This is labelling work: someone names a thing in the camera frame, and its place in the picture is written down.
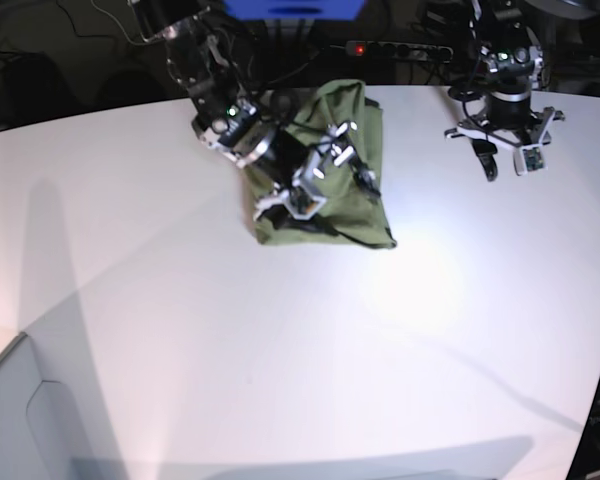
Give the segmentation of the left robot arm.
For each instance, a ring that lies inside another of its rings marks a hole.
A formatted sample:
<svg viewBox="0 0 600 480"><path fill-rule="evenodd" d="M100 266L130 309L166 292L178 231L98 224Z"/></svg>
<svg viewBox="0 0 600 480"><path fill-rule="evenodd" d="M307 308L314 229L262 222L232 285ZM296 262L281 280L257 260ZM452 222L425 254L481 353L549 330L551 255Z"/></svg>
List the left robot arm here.
<svg viewBox="0 0 600 480"><path fill-rule="evenodd" d="M498 177L495 156L501 150L511 153L518 176L543 170L550 127L566 116L551 106L532 108L532 93L543 80L542 47L532 39L517 1L469 5L473 66L468 78L448 91L461 104L463 118L445 137L470 141L489 182Z"/></svg>

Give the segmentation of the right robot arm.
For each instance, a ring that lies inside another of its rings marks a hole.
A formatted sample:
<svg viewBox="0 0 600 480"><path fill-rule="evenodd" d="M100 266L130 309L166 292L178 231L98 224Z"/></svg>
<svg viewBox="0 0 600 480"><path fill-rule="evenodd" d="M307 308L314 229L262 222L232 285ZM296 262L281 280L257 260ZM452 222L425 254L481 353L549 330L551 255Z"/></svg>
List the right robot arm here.
<svg viewBox="0 0 600 480"><path fill-rule="evenodd" d="M254 201L255 221L334 233L323 214L334 198L326 186L331 174L348 174L365 197L380 199L376 173L355 144L360 124L351 115L320 126L300 122L295 111L276 105L280 91L263 102L221 40L213 7L197 1L133 1L130 7L143 40L164 42L169 75L195 108L197 139L266 181Z"/></svg>

